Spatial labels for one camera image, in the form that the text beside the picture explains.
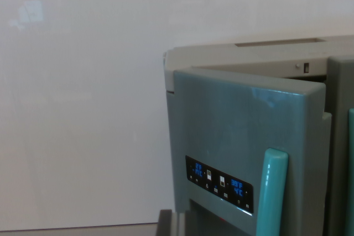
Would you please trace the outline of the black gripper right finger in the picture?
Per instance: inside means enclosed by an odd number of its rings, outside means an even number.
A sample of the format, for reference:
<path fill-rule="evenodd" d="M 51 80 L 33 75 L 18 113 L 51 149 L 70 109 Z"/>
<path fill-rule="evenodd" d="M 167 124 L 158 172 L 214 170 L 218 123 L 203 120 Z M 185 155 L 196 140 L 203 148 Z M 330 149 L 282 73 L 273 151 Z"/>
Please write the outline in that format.
<path fill-rule="evenodd" d="M 186 211 L 178 214 L 177 225 L 178 236 L 193 236 L 195 235 L 195 213 Z"/>

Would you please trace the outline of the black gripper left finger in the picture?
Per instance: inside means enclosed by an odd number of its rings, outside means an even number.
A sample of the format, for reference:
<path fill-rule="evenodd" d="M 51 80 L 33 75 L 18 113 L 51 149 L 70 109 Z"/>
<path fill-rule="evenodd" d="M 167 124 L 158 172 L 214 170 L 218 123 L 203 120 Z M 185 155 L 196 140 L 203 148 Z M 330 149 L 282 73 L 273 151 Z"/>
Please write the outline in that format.
<path fill-rule="evenodd" d="M 171 236 L 172 210 L 162 209 L 159 213 L 157 236 Z"/>

